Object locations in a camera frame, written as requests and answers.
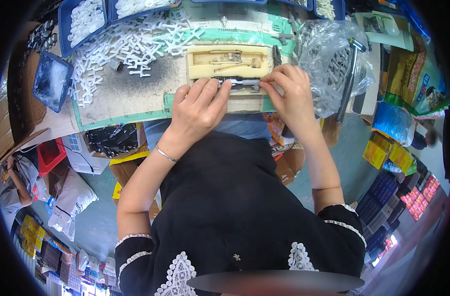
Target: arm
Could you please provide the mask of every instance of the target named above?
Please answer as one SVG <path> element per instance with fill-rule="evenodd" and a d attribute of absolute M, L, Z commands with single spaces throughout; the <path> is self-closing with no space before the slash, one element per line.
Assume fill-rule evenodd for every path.
<path fill-rule="evenodd" d="M 26 207 L 33 203 L 33 198 L 29 192 L 27 192 L 26 185 L 21 181 L 21 179 L 16 174 L 13 166 L 14 166 L 14 157 L 8 157 L 8 175 L 15 183 L 16 189 L 18 190 L 18 198 L 22 207 Z"/>
<path fill-rule="evenodd" d="M 281 86 L 283 96 L 271 82 Z M 307 73 L 297 66 L 284 64 L 261 78 L 260 86 L 268 93 L 279 116 L 304 147 L 315 213 L 332 204 L 344 204 L 339 173 L 314 117 Z"/>
<path fill-rule="evenodd" d="M 195 142 L 219 124 L 227 111 L 232 85 L 224 82 L 217 94 L 218 86 L 216 79 L 201 78 L 192 87 L 183 85 L 177 89 L 172 103 L 172 122 L 157 143 L 161 151 L 171 158 L 180 159 Z M 118 201 L 119 239 L 128 234 L 150 233 L 149 207 L 174 165 L 175 162 L 153 149 L 134 172 Z"/>

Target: bright light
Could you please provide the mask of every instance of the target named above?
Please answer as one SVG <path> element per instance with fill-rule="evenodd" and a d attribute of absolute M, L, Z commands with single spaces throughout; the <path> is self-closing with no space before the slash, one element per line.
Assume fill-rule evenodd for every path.
<path fill-rule="evenodd" d="M 393 245 L 397 244 L 398 241 L 396 240 L 396 238 L 394 237 L 394 234 L 391 234 L 391 241 L 393 242 Z"/>
<path fill-rule="evenodd" d="M 379 260 L 379 258 L 376 258 L 376 260 L 372 263 L 373 267 L 376 267 L 376 264 L 378 264 Z"/>

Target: blue bin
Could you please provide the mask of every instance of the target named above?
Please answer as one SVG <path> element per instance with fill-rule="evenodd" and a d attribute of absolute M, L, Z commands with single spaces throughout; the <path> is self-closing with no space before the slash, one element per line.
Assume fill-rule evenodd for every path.
<path fill-rule="evenodd" d="M 108 0 L 108 21 L 112 25 L 121 23 L 122 21 L 125 21 L 127 19 L 135 19 L 137 17 L 143 16 L 145 14 L 150 14 L 150 13 L 153 13 L 156 11 L 162 11 L 162 10 L 176 8 L 177 6 L 179 6 L 182 3 L 182 0 L 175 0 L 174 4 L 141 11 L 141 12 L 129 15 L 127 17 L 124 17 L 124 18 L 118 18 L 118 14 L 116 13 L 116 8 L 115 8 L 116 3 L 118 3 L 118 0 Z"/>
<path fill-rule="evenodd" d="M 56 98 L 46 98 L 50 95 L 50 82 L 52 79 L 50 74 L 51 67 L 54 63 L 60 63 L 67 67 L 67 74 L 64 79 L 65 82 L 62 86 L 62 91 L 58 102 Z M 71 84 L 71 76 L 73 71 L 74 67 L 68 62 L 45 50 L 42 51 L 39 56 L 39 63 L 37 64 L 36 75 L 34 78 L 33 96 L 46 105 L 46 107 L 56 113 L 59 113 L 62 105 L 64 104 L 65 97 L 67 96 L 67 89 Z"/>
<path fill-rule="evenodd" d="M 346 4 L 345 0 L 333 0 L 330 2 L 330 4 L 333 5 L 334 13 L 335 13 L 335 19 L 334 20 L 345 20 L 345 14 L 346 14 Z M 326 17 L 323 17 L 317 13 L 317 1 L 313 0 L 313 11 L 316 17 L 320 19 L 328 19 Z"/>
<path fill-rule="evenodd" d="M 277 0 L 277 1 L 289 4 L 289 5 L 294 5 L 296 7 L 300 7 L 302 9 L 307 10 L 307 11 L 313 11 L 313 6 L 314 6 L 314 1 L 313 0 L 308 0 L 307 1 L 307 6 L 299 5 L 298 3 L 295 3 L 295 2 L 292 2 L 292 1 L 289 1 L 289 0 Z"/>
<path fill-rule="evenodd" d="M 105 0 L 102 0 L 103 5 L 103 17 L 105 19 L 105 24 L 97 29 L 95 32 L 88 35 L 77 45 L 71 48 L 71 42 L 67 40 L 67 37 L 71 34 L 71 23 L 72 23 L 72 9 L 76 8 L 82 0 L 65 0 L 59 5 L 57 9 L 57 19 L 59 22 L 59 41 L 61 42 L 61 54 L 62 57 L 68 57 L 75 49 L 82 45 L 85 41 L 90 40 L 93 36 L 100 33 L 107 25 L 107 6 L 105 5 Z"/>
<path fill-rule="evenodd" d="M 216 2 L 232 2 L 232 3 L 246 3 L 246 4 L 256 4 L 264 5 L 268 3 L 268 0 L 190 0 L 193 3 L 216 3 Z"/>

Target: hammer head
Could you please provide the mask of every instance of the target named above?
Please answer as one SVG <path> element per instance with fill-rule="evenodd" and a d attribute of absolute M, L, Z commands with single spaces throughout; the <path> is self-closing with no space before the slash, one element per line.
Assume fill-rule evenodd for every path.
<path fill-rule="evenodd" d="M 362 53 L 364 53 L 366 51 L 366 47 L 359 43 L 357 40 L 355 40 L 354 38 L 350 38 L 348 39 L 348 42 L 350 44 L 350 46 L 354 46 L 356 47 L 359 51 L 361 51 Z"/>

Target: woman's left hand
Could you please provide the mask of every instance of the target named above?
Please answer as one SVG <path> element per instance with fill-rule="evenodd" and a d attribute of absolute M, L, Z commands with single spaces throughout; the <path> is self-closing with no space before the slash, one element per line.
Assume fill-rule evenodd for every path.
<path fill-rule="evenodd" d="M 200 78 L 192 87 L 183 85 L 177 89 L 172 122 L 158 142 L 162 151 L 171 154 L 169 157 L 180 158 L 220 123 L 227 111 L 232 84 L 225 81 L 217 93 L 218 86 L 215 78 Z"/>

